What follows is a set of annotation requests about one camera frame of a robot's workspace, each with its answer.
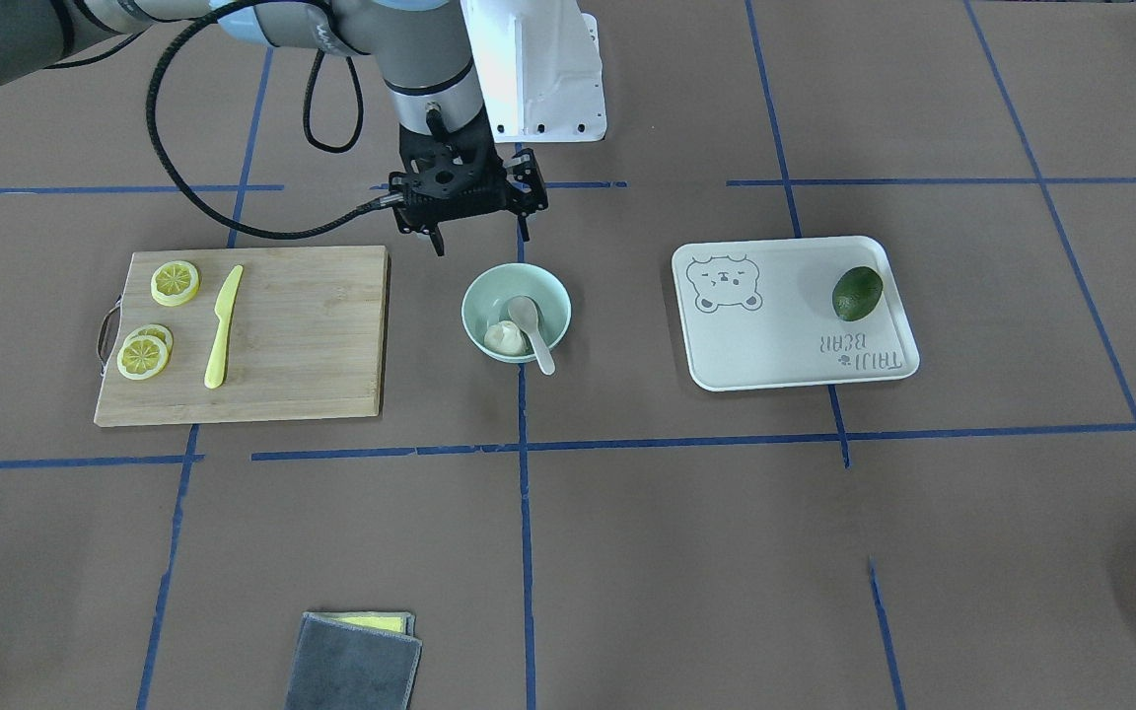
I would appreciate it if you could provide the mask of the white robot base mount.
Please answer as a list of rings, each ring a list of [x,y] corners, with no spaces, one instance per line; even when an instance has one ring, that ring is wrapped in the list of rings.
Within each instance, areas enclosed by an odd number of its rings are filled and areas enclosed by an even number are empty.
[[[605,139],[598,19],[577,1],[463,1],[496,143]]]

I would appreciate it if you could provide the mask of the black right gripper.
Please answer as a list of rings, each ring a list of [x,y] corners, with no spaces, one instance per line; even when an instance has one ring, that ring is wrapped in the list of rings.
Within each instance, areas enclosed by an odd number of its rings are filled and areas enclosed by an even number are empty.
[[[390,208],[403,234],[429,239],[446,254],[438,226],[496,212],[517,216],[520,243],[531,242],[532,215],[549,206],[548,187],[531,148],[509,158],[496,152],[487,112],[459,130],[448,130],[438,106],[425,108],[425,133],[398,130],[404,172],[390,175]]]

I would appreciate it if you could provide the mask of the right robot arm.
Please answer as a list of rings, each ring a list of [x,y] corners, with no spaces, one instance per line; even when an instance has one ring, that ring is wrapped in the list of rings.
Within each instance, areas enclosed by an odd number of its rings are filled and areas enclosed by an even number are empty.
[[[396,228],[421,234],[445,252],[443,222],[513,214],[519,233],[548,207],[533,150],[496,152],[462,5],[457,1],[0,1],[0,87],[41,69],[80,66],[80,53],[112,41],[122,48],[156,26],[177,24],[149,78],[147,134],[162,170],[199,211],[250,237],[302,240],[381,210]],[[398,122],[400,172],[383,197],[316,228],[272,231],[229,219],[198,197],[164,148],[158,107],[164,78],[184,45],[208,28],[248,43],[290,45],[315,55],[314,89],[329,55],[352,66],[370,57]]]

